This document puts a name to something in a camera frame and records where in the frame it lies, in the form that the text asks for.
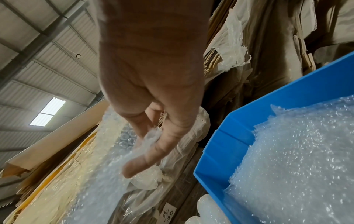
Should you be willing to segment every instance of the white label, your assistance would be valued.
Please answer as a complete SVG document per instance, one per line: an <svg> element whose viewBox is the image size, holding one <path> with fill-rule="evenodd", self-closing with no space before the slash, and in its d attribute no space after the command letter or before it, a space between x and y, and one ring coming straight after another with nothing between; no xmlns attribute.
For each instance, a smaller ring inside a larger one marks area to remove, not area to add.
<svg viewBox="0 0 354 224"><path fill-rule="evenodd" d="M169 224L175 213L176 208L166 203L156 224Z"/></svg>

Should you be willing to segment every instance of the blue crate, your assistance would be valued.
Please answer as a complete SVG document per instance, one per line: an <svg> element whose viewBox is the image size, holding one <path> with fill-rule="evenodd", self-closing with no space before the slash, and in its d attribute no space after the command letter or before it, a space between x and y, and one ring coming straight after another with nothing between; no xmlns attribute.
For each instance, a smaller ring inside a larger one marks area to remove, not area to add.
<svg viewBox="0 0 354 224"><path fill-rule="evenodd" d="M291 109L353 94L354 52L230 113L206 145L194 176L233 224L259 224L223 192L254 142L254 126L274 115L271 104ZM234 209L228 210L227 204Z"/></svg>

